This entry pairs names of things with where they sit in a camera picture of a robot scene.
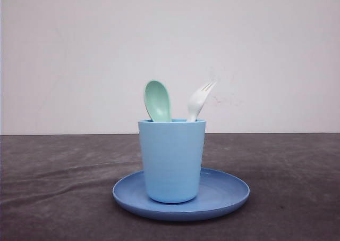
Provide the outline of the white plastic fork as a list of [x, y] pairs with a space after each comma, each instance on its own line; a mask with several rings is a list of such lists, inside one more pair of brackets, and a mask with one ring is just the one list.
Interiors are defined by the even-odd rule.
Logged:
[[203, 108], [210, 92], [214, 88], [216, 81], [204, 84], [202, 87], [197, 89], [190, 97], [188, 102], [188, 113], [187, 122], [195, 122], [201, 109]]

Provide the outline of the light blue plastic cup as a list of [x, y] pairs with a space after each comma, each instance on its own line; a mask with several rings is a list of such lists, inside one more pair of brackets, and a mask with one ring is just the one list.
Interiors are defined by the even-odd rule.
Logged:
[[138, 122], [147, 195], [162, 203], [182, 203], [199, 190], [206, 121]]

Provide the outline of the blue plastic plate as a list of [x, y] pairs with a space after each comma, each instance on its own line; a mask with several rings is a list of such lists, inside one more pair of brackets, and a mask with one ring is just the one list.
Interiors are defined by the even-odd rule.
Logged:
[[215, 169], [202, 168], [199, 192], [183, 203], [161, 203], [146, 193], [144, 171], [129, 174], [112, 188], [114, 200], [135, 215], [163, 221], [199, 221], [224, 216], [239, 209], [250, 188], [242, 179]]

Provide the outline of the mint green plastic spoon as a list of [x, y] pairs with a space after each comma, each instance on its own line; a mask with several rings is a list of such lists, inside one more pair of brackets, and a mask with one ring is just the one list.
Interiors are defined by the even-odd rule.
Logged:
[[144, 104], [153, 122], [172, 121], [168, 91], [160, 81], [151, 80], [146, 84]]

